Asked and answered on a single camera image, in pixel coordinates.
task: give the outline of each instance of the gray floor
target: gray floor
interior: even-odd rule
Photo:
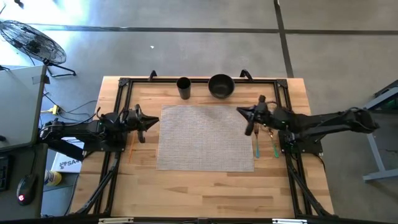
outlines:
[[[10,3],[0,19],[79,26],[277,28],[271,0],[25,2],[24,10]],[[287,29],[398,28],[398,2],[392,0],[280,0],[280,6]],[[52,78],[46,86],[49,96],[66,110],[95,100],[104,75],[148,75],[156,70],[159,75],[238,76],[245,68],[254,77],[287,76],[279,34],[44,32],[67,52],[63,65],[78,73],[77,77]],[[394,81],[397,42],[397,35],[288,35],[294,76],[305,79],[312,113],[362,106]],[[0,51],[1,65],[32,65],[7,42],[0,42]],[[51,103],[44,100],[43,107],[48,109]],[[92,113],[94,107],[92,103],[80,111]],[[335,213],[398,222],[398,178],[371,184],[362,181],[362,175],[377,171],[365,135],[331,134],[322,143]],[[397,167],[396,153],[383,152],[382,156],[387,157],[386,167]],[[74,176],[66,177],[62,186],[73,181]],[[47,190],[42,213],[63,215],[71,188]]]

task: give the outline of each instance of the fan stand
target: fan stand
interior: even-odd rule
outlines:
[[[69,69],[69,68],[65,68],[65,67],[60,66],[60,65],[56,65],[56,64],[50,62],[48,59],[44,59],[43,64],[47,66],[47,70],[49,71],[49,74],[51,75],[51,77],[64,77],[64,76],[69,76],[69,75],[76,76],[76,72],[75,72],[74,70]],[[64,70],[67,70],[67,71],[72,72],[72,73],[66,73],[66,74],[61,74],[61,75],[54,75],[54,74],[50,71],[49,66],[55,66],[55,67],[58,67],[58,68],[62,68],[62,69],[64,69]]]

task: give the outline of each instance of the black bowl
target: black bowl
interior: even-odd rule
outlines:
[[[212,96],[218,99],[225,99],[231,96],[234,91],[235,82],[225,74],[218,74],[210,78],[208,86]]]

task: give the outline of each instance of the gray metal frame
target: gray metal frame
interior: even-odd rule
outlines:
[[[375,99],[371,100],[367,103],[364,108],[371,110],[374,108],[378,108],[384,103],[398,97],[398,86],[392,87],[391,89],[387,90],[383,94],[379,95]],[[384,167],[383,161],[381,160],[381,156],[379,153],[379,149],[377,148],[376,141],[374,140],[373,134],[368,134],[368,141],[371,145],[372,153],[374,159],[376,160],[377,167],[379,168],[379,172],[370,173],[368,175],[363,176],[363,180],[368,182],[370,180],[379,180],[385,179],[389,177],[398,177],[398,169],[386,170]]]

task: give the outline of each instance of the fork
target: fork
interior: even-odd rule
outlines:
[[[259,150],[259,125],[254,124],[254,134],[256,135],[256,158],[260,158],[260,150]]]

